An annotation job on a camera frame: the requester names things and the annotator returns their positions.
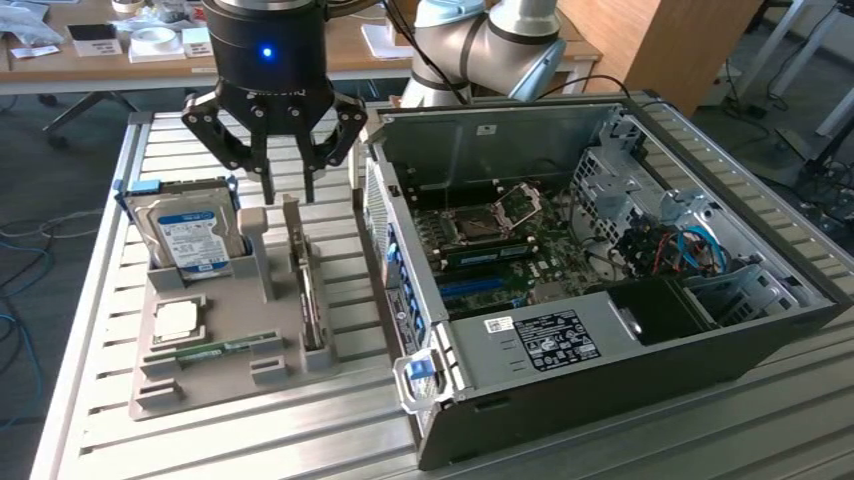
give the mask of wooden table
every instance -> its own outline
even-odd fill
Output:
[[[360,16],[379,17],[381,10],[373,7],[360,12]],[[118,14],[112,10],[109,0],[81,0],[74,5],[50,5],[48,12],[48,24],[65,37],[65,25],[102,23],[117,18]],[[360,31],[364,23],[383,21],[371,22],[351,16],[336,18],[327,24],[329,78],[353,80],[408,77],[408,59],[380,60],[371,56]],[[561,36],[567,39],[568,46],[559,71],[573,78],[584,76],[592,63],[599,60],[600,53],[583,41],[565,19]],[[4,54],[6,48],[20,46],[17,40],[6,40],[6,43],[8,46],[1,49]],[[126,38],[122,45],[126,52]],[[189,87],[213,85],[216,82],[213,57],[130,64],[126,54],[78,57],[70,43],[62,44],[60,48],[61,52],[57,54],[24,60],[8,55],[6,61],[2,61],[0,55],[0,95]]]

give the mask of motherboard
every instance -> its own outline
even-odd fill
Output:
[[[561,218],[564,192],[532,182],[496,191],[492,203],[413,211],[451,319],[581,295],[615,275],[588,263]]]

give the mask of slotted aluminum surface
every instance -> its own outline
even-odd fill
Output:
[[[652,116],[826,275],[854,293],[851,262],[665,107]],[[271,142],[275,184],[301,195],[300,164]],[[118,174],[168,180],[225,171],[177,113],[132,125]],[[655,149],[675,187],[692,180]],[[260,190],[241,183],[242,205]],[[345,167],[300,212],[317,242],[344,372],[319,384],[130,421],[130,368],[146,251],[108,202],[33,478],[835,478],[854,470],[854,314],[783,349],[736,382],[433,472],[415,469],[349,207]],[[284,241],[269,210],[269,243]]]

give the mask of chair wheel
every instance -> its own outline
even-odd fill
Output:
[[[48,135],[48,145],[56,150],[65,150],[68,148],[68,139],[57,135]]]
[[[54,107],[58,105],[58,100],[53,95],[38,95],[38,103],[45,107]]]

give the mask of white table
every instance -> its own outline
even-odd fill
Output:
[[[851,258],[677,113],[660,105],[651,111],[768,225],[852,294]],[[117,179],[189,180],[222,173],[178,113],[133,118]],[[269,147],[276,189],[301,196],[296,149],[287,140]],[[653,147],[647,162],[675,188],[693,184]],[[242,185],[241,202],[261,204],[256,184]],[[32,479],[755,480],[823,479],[854,471],[854,314],[847,312],[732,383],[419,472],[356,238],[345,166],[329,169],[317,183],[317,202],[300,211],[323,255],[343,373],[307,387],[133,422],[129,369],[148,257],[125,215],[106,199]],[[265,241],[272,244],[285,234],[280,210],[269,213]]]

